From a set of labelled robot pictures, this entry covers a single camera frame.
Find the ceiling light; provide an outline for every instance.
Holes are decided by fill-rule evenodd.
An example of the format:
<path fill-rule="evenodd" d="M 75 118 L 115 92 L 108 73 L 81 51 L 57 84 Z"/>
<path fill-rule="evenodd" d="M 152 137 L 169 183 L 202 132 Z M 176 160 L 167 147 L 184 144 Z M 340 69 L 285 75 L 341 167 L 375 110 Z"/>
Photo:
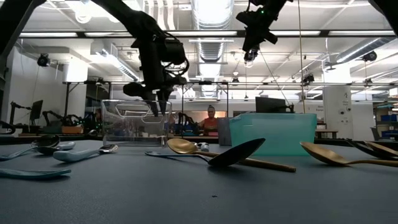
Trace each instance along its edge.
<path fill-rule="evenodd" d="M 231 39 L 190 39 L 188 40 L 191 43 L 231 43 L 234 40 Z"/>
<path fill-rule="evenodd" d="M 132 37 L 129 32 L 85 32 L 87 37 Z"/>
<path fill-rule="evenodd" d="M 19 37 L 77 37 L 75 32 L 22 32 Z"/>
<path fill-rule="evenodd" d="M 395 35 L 392 30 L 335 30 L 329 35 Z"/>
<path fill-rule="evenodd" d="M 236 31 L 230 30 L 193 30 L 193 31 L 169 31 L 170 34 L 176 37 L 217 37 L 217 36 L 228 36 L 233 37 L 238 34 Z"/>
<path fill-rule="evenodd" d="M 272 30 L 271 32 L 276 36 L 300 35 L 299 30 Z M 320 33 L 320 30 L 301 31 L 301 35 L 319 35 Z"/>

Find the computer monitor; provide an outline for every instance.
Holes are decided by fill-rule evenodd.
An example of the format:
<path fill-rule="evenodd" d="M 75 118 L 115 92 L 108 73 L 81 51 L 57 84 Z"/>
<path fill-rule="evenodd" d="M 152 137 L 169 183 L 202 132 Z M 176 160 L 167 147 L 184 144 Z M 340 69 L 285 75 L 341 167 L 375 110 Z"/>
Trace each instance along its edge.
<path fill-rule="evenodd" d="M 282 99 L 256 97 L 256 113 L 288 113 Z"/>
<path fill-rule="evenodd" d="M 42 114 L 43 100 L 39 100 L 33 103 L 32 109 L 30 110 L 30 121 L 34 121 L 36 119 L 40 119 L 40 115 Z"/>

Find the spoon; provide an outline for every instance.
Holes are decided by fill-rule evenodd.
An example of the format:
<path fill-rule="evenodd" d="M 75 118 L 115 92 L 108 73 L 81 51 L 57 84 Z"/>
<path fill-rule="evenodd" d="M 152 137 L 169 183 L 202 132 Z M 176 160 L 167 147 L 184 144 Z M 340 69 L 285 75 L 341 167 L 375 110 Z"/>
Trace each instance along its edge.
<path fill-rule="evenodd" d="M 199 154 L 199 155 L 208 156 L 208 157 L 216 157 L 219 155 L 218 153 L 214 153 L 214 152 L 199 151 L 194 143 L 187 141 L 185 139 L 170 139 L 167 141 L 167 145 L 169 146 L 169 148 L 171 150 L 173 150 L 177 154 Z M 260 161 L 257 159 L 248 159 L 247 158 L 245 160 L 239 161 L 239 164 L 245 165 L 245 166 L 253 166 L 253 167 L 266 168 L 266 169 L 286 171 L 286 172 L 296 172 L 295 167 L 275 164 L 272 162 Z"/>
<path fill-rule="evenodd" d="M 63 174 L 70 173 L 71 170 L 56 170 L 56 171 L 26 171 L 26 170 L 12 170 L 0 169 L 0 177 L 25 179 L 25 180 L 44 180 L 58 177 Z"/>
<path fill-rule="evenodd" d="M 398 152 L 390 149 L 386 146 L 382 146 L 380 144 L 376 144 L 374 142 L 367 142 L 365 141 L 365 144 L 369 147 L 371 147 L 373 150 L 375 150 L 376 152 L 380 152 L 383 153 L 384 155 L 388 155 L 388 156 L 392 156 L 392 157 L 397 157 L 398 156 Z"/>
<path fill-rule="evenodd" d="M 52 156 L 52 154 L 57 151 L 71 150 L 75 147 L 75 145 L 76 145 L 75 142 L 68 142 L 66 144 L 61 144 L 56 147 L 45 147 L 45 146 L 36 147 L 35 150 L 46 156 Z"/>
<path fill-rule="evenodd" d="M 398 161 L 382 161 L 375 159 L 366 159 L 360 161 L 347 161 L 341 155 L 333 152 L 332 150 L 325 149 L 324 147 L 318 146 L 310 142 L 300 142 L 301 146 L 309 153 L 312 157 L 322 161 L 324 163 L 333 166 L 348 166 L 351 164 L 375 164 L 381 166 L 398 167 Z"/>
<path fill-rule="evenodd" d="M 30 144 L 30 148 L 28 149 L 24 149 L 18 152 L 13 152 L 11 154 L 8 155 L 3 155 L 0 156 L 0 161 L 7 161 L 10 159 L 15 159 L 21 155 L 23 155 L 23 153 L 30 151 L 32 149 L 35 149 L 37 147 L 55 147 L 56 145 L 58 145 L 60 142 L 60 137 L 54 134 L 48 134 L 45 136 L 42 136 L 38 139 L 36 139 L 35 141 L 32 142 L 32 144 Z"/>
<path fill-rule="evenodd" d="M 114 153 L 118 150 L 118 146 L 115 144 L 109 144 L 102 146 L 99 149 L 88 149 L 80 152 L 70 152 L 70 151 L 57 151 L 52 155 L 54 159 L 63 162 L 77 162 L 94 154 L 108 154 Z"/>
<path fill-rule="evenodd" d="M 232 164 L 235 164 L 245 158 L 249 157 L 252 153 L 254 153 L 261 145 L 264 143 L 266 139 L 259 138 L 255 140 L 251 140 L 245 143 L 242 143 L 238 146 L 235 146 L 220 155 L 208 160 L 201 155 L 178 155 L 178 154 L 159 154 L 156 152 L 146 152 L 147 156 L 155 156 L 155 157 L 199 157 L 207 161 L 207 163 L 211 166 L 215 167 L 226 167 Z"/>
<path fill-rule="evenodd" d="M 354 141 L 352 141 L 350 139 L 346 139 L 346 142 L 348 144 L 350 144 L 351 146 L 353 146 L 353 147 L 365 152 L 366 154 L 369 154 L 371 156 L 377 157 L 379 159 L 398 161 L 398 159 L 396 159 L 396 158 L 392 158 L 391 156 L 387 156 L 387 155 L 385 155 L 385 154 L 383 154 L 381 152 L 378 152 L 378 151 L 373 151 L 371 148 L 369 148 L 369 147 L 367 147 L 367 146 L 365 146 L 365 145 L 363 145 L 361 143 L 356 143 L 356 142 L 354 142 Z"/>

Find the chair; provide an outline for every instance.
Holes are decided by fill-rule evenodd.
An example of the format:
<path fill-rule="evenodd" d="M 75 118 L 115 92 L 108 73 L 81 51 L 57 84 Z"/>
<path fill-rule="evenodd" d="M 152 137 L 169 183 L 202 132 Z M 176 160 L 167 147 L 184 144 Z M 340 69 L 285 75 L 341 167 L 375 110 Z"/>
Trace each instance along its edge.
<path fill-rule="evenodd" d="M 377 130 L 377 128 L 371 128 L 372 133 L 373 133 L 373 137 L 375 141 L 393 141 L 389 138 L 382 138 L 380 137 L 379 131 Z"/>

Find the wooden handle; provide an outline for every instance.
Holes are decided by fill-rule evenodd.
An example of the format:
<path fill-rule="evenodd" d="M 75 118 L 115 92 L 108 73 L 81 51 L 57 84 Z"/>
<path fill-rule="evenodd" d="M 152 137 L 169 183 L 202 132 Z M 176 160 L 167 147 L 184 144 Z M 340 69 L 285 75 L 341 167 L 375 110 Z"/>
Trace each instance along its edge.
<path fill-rule="evenodd" d="M 208 156 L 208 157 L 216 157 L 219 154 L 214 153 L 214 152 L 201 152 L 197 151 L 195 154 L 203 155 L 203 156 Z M 291 166 L 286 166 L 286 165 L 281 165 L 281 164 L 275 164 L 272 162 L 265 162 L 265 161 L 260 161 L 257 159 L 245 159 L 243 161 L 240 161 L 239 164 L 245 165 L 245 166 L 252 166 L 252 167 L 259 167 L 259 168 L 265 168 L 265 169 L 273 169 L 273 170 L 279 170 L 279 171 L 285 171 L 285 172 L 296 172 L 295 167 Z"/>
<path fill-rule="evenodd" d="M 384 161 L 384 160 L 375 160 L 375 159 L 366 159 L 366 160 L 360 160 L 360 161 L 353 161 L 353 162 L 347 163 L 347 165 L 349 165 L 349 164 L 360 164 L 360 163 L 375 164 L 375 165 L 389 166 L 389 167 L 398 167 L 398 161 Z"/>

